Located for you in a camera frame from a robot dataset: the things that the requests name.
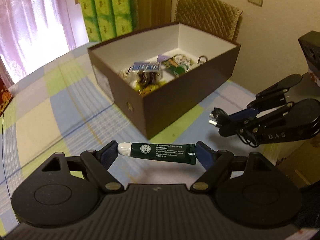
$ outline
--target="metal pin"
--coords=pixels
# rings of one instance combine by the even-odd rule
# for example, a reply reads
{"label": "metal pin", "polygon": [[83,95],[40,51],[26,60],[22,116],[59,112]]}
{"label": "metal pin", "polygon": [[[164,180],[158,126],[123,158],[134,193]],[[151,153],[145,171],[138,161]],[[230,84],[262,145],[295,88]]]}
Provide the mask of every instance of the metal pin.
{"label": "metal pin", "polygon": [[105,185],[108,190],[118,190],[121,188],[121,184],[118,182],[109,182]]}
{"label": "metal pin", "polygon": [[192,185],[192,187],[196,190],[206,190],[209,188],[209,185],[205,182],[196,182]]}
{"label": "metal pin", "polygon": [[210,124],[213,124],[214,126],[217,125],[217,122],[215,122],[215,121],[213,121],[213,120],[209,120],[209,123],[210,123]]}

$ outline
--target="beige wall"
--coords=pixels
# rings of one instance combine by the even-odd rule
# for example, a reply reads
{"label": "beige wall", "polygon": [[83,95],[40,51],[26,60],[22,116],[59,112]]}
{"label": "beige wall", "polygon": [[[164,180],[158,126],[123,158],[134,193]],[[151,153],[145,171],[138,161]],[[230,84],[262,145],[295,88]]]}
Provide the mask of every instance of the beige wall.
{"label": "beige wall", "polygon": [[257,93],[289,74],[307,71],[298,38],[320,31],[320,0],[264,0],[262,7],[247,0],[222,1],[244,11],[233,81]]}

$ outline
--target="white cap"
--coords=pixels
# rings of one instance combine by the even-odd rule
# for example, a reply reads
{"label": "white cap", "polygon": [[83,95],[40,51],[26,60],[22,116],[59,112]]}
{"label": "white cap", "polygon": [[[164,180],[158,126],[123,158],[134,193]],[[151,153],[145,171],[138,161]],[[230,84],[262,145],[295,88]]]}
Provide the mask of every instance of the white cap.
{"label": "white cap", "polygon": [[131,143],[119,143],[118,152],[123,156],[131,156]]}

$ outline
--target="plaid tablecloth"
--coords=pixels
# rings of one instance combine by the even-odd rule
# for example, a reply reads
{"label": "plaid tablecloth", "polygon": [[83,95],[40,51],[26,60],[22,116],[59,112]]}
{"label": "plaid tablecloth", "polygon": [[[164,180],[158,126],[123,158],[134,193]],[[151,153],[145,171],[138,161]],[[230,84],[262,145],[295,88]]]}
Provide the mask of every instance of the plaid tablecloth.
{"label": "plaid tablecloth", "polygon": [[[10,199],[15,188],[52,153],[79,155],[99,150],[111,140],[148,140],[112,104],[98,87],[88,45],[43,66],[10,88],[14,99],[0,117],[0,235],[17,224]],[[228,114],[244,109],[254,95],[226,82],[188,113],[152,138],[157,143],[196,143],[248,155],[252,148],[237,137],[222,138],[208,123],[214,106]],[[196,165],[166,163],[118,156],[109,172],[122,184],[186,183],[189,187],[205,169]]]}

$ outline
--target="open box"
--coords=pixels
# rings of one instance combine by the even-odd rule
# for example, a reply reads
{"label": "open box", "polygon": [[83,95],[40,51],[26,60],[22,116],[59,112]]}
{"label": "open box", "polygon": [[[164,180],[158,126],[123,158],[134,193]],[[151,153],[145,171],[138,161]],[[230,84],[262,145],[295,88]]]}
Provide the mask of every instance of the open box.
{"label": "open box", "polygon": [[[88,49],[98,84],[148,139],[210,95],[232,75],[240,45],[179,23],[135,31]],[[141,96],[118,73],[158,54],[208,61]]]}

